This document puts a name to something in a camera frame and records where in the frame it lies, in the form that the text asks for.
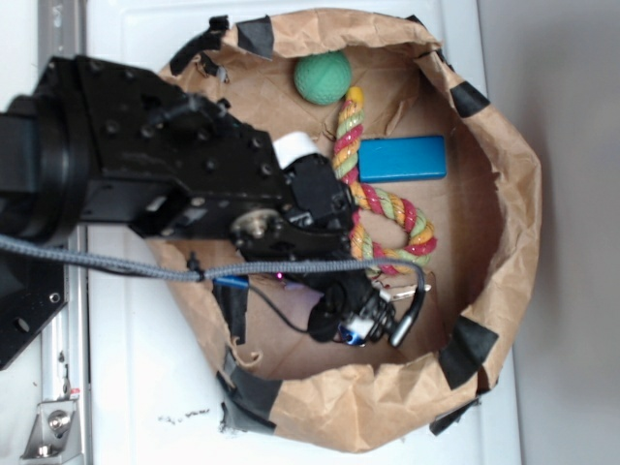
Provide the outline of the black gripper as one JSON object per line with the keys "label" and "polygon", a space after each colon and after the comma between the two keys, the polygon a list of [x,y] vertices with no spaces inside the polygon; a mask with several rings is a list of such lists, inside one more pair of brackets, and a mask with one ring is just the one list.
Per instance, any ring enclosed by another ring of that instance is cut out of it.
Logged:
{"label": "black gripper", "polygon": [[272,140],[225,101],[84,56],[50,60],[33,105],[38,241],[105,224],[144,238],[227,239],[249,260],[350,256],[353,198],[306,133]]}

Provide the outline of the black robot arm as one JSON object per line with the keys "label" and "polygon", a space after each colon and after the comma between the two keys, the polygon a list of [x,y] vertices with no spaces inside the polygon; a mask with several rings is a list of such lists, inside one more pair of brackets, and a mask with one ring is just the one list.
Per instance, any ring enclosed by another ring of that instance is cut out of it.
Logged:
{"label": "black robot arm", "polygon": [[80,224],[222,240],[249,260],[346,260],[353,197],[314,148],[271,138],[156,74],[53,58],[1,115],[1,231],[58,245]]}

